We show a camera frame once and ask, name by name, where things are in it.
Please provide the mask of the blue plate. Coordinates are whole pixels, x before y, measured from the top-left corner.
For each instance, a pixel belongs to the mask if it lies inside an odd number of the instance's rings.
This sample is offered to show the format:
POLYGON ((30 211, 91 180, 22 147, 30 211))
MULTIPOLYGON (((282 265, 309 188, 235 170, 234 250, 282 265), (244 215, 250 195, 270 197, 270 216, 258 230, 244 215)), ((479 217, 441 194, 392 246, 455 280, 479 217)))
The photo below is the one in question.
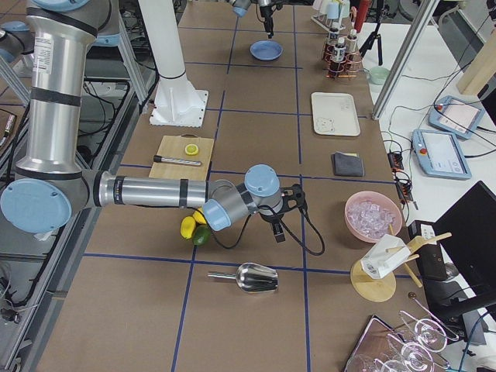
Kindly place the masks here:
POLYGON ((277 60, 283 53, 284 48, 273 40, 259 40, 250 45, 250 54, 257 60, 277 60))

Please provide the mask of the metal scoop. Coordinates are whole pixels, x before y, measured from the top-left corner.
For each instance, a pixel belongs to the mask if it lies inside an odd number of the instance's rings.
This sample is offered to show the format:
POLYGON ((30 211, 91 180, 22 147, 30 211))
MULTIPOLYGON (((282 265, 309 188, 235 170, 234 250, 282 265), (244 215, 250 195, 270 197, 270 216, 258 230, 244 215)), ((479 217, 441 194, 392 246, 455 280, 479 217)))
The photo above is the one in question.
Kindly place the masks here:
POLYGON ((234 280, 242 291, 251 294, 276 291, 278 289, 277 271, 258 263, 243 263, 235 273, 209 271, 207 276, 234 280))

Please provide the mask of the grey cloth with sponge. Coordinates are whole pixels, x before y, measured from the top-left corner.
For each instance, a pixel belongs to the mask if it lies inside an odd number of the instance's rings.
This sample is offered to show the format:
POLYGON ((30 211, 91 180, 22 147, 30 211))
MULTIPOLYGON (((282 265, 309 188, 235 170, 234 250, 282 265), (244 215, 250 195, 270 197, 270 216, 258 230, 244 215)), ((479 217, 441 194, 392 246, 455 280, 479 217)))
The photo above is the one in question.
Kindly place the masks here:
POLYGON ((363 161, 356 155, 336 152, 331 156, 333 173, 344 177, 364 176, 363 161))

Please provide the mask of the blue cup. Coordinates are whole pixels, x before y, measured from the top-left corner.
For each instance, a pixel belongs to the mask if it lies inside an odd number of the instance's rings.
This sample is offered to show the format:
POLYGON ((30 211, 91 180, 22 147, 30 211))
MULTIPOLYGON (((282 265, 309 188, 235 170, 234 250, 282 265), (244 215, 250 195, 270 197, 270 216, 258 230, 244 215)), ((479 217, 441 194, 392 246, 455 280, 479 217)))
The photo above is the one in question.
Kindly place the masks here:
POLYGON ((340 17, 340 2, 330 1, 326 7, 327 19, 338 19, 340 17))

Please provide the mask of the dark drink bottle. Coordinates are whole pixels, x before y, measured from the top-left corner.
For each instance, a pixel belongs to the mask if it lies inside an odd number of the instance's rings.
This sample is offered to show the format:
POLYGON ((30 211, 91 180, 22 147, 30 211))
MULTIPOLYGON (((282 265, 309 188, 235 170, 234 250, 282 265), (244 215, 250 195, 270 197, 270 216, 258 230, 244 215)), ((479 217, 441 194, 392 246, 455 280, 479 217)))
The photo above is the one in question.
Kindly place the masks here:
POLYGON ((326 41, 326 56, 328 60, 330 60, 330 58, 332 57, 332 52, 338 39, 339 24, 337 22, 333 22, 332 25, 329 27, 329 33, 326 41))
POLYGON ((357 49, 357 31, 351 29, 346 37, 346 54, 354 53, 357 49))
POLYGON ((340 37, 337 40, 336 45, 334 46, 333 55, 332 55, 335 74, 338 74, 342 70, 341 64, 344 60, 345 52, 346 52, 346 41, 344 37, 340 37))

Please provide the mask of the green avocado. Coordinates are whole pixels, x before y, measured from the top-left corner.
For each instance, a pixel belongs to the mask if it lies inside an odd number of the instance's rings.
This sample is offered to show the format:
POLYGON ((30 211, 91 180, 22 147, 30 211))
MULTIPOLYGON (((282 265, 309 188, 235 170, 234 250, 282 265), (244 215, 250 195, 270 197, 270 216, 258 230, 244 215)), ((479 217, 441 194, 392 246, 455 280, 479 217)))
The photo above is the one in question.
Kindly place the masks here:
POLYGON ((210 236, 211 230, 207 225, 198 225, 191 239, 195 246, 202 246, 209 241, 210 236))

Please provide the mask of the yellow lemon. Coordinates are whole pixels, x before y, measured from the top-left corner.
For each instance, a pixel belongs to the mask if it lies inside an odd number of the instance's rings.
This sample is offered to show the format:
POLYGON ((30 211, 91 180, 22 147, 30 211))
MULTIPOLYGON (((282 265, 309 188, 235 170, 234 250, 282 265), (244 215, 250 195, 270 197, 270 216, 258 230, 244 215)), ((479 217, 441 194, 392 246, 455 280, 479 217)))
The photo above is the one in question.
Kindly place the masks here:
POLYGON ((195 209, 192 217, 200 225, 206 225, 207 224, 207 221, 206 221, 205 216, 203 214, 202 208, 195 209))
POLYGON ((181 221, 180 234, 184 239, 190 239, 195 232, 197 222, 192 216, 186 216, 181 221))

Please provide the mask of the cream bear tray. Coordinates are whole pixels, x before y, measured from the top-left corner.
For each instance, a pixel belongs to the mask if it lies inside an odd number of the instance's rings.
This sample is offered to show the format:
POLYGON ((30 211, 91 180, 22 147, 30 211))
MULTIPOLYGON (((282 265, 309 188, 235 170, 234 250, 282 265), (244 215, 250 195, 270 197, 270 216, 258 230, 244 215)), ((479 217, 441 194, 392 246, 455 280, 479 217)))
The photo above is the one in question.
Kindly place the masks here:
POLYGON ((323 136, 359 136, 360 124, 353 96, 347 93, 311 94, 315 133, 323 136))

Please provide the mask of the black tripod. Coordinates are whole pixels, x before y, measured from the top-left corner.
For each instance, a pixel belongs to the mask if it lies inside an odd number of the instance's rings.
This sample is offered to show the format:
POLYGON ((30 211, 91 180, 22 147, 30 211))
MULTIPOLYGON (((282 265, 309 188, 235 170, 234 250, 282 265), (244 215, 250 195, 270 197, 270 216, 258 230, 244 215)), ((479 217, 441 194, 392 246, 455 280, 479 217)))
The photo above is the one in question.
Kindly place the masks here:
POLYGON ((375 16, 375 22, 376 22, 375 30, 367 37, 366 41, 359 49, 360 57, 361 59, 363 59, 367 51, 373 48, 374 43, 377 43, 377 58, 378 58, 379 66, 383 65, 382 42, 381 42, 381 35, 379 33, 379 29, 381 27, 381 21, 383 17, 383 9, 384 9, 384 0, 378 0, 376 7, 376 16, 375 16))

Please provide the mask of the wooden stand with paper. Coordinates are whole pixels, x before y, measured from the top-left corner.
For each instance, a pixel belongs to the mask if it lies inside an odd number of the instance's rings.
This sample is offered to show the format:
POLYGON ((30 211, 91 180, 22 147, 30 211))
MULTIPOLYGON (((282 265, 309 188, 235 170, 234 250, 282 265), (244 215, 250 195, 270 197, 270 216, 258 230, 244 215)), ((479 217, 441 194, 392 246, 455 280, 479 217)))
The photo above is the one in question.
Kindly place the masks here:
POLYGON ((416 236, 409 243, 405 243, 397 236, 384 235, 365 256, 352 266, 350 280, 353 288, 368 301, 387 301, 396 291, 394 270, 400 266, 407 270, 414 283, 421 288, 422 282, 409 268, 407 262, 419 257, 416 252, 422 246, 451 236, 451 232, 430 239, 416 236))

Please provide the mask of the lemon half slice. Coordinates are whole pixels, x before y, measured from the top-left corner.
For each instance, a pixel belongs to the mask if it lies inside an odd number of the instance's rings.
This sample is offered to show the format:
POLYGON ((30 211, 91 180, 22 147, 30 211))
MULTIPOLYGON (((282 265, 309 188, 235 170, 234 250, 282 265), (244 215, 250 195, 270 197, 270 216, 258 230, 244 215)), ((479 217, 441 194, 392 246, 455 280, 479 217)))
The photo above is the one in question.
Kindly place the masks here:
POLYGON ((199 146, 195 143, 189 143, 184 147, 184 152, 188 156, 196 156, 199 154, 199 146))

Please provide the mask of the metal cylinder tool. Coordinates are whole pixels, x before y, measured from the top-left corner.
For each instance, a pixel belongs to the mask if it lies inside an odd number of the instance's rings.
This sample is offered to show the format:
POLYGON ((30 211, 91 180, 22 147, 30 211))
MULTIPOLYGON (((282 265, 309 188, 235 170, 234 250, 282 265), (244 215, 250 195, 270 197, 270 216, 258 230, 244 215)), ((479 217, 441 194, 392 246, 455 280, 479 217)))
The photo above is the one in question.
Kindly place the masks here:
POLYGON ((176 165, 184 165, 184 166, 192 166, 192 167, 200 167, 202 165, 201 161, 186 160, 186 159, 173 158, 173 157, 163 157, 158 154, 153 156, 153 162, 159 164, 176 164, 176 165))

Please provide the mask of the dark tray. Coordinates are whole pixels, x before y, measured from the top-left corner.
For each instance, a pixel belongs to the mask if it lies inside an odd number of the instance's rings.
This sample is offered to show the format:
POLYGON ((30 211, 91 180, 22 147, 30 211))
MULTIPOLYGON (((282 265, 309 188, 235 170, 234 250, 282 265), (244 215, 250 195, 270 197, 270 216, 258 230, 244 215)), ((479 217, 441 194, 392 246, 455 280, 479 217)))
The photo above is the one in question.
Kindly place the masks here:
POLYGON ((388 354, 391 352, 387 341, 387 335, 392 333, 392 331, 392 327, 383 319, 378 315, 372 315, 356 341, 343 371, 352 371, 352 369, 349 368, 349 364, 355 356, 365 356, 369 358, 369 360, 379 359, 382 362, 385 362, 388 354))

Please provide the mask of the blue teach pendant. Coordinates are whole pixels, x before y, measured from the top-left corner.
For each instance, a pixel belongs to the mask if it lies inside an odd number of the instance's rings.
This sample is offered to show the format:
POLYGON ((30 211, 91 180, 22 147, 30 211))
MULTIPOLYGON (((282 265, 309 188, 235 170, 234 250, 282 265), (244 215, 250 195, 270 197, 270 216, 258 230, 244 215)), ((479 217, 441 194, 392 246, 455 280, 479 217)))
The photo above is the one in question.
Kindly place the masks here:
POLYGON ((453 133, 415 129, 412 145, 418 164, 430 177, 468 180, 472 173, 453 133))
POLYGON ((441 98, 429 112, 429 125, 468 140, 480 124, 485 109, 451 95, 441 98))

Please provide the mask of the wine glass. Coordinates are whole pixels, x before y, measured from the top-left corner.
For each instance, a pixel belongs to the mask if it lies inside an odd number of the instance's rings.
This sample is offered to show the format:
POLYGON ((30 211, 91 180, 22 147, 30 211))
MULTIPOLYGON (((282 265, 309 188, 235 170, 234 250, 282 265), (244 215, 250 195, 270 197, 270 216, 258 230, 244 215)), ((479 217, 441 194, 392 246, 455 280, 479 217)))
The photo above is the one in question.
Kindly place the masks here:
POLYGON ((447 334, 437 321, 430 318, 417 319, 403 310, 399 315, 414 341, 435 353, 440 353, 446 348, 447 334))

